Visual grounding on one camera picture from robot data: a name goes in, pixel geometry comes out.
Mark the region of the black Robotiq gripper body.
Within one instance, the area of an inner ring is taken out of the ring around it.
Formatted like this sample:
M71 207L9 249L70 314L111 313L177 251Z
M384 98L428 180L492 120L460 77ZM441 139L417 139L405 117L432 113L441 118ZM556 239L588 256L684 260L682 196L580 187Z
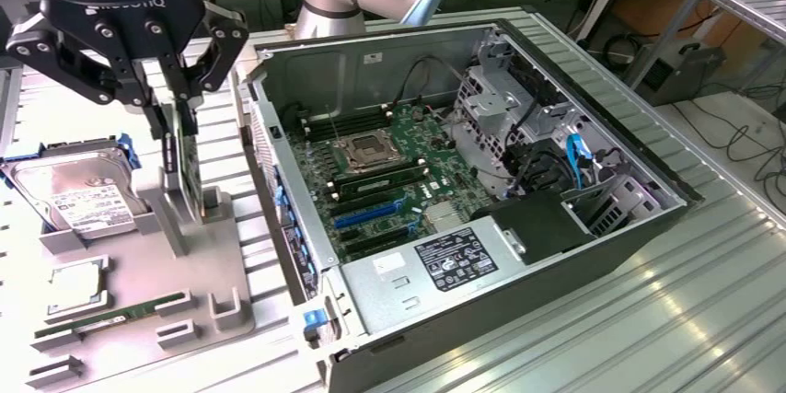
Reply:
M26 60L59 34L89 49L117 58L115 45L131 60L174 63L206 15L205 0L41 0L41 17L15 28L15 57Z

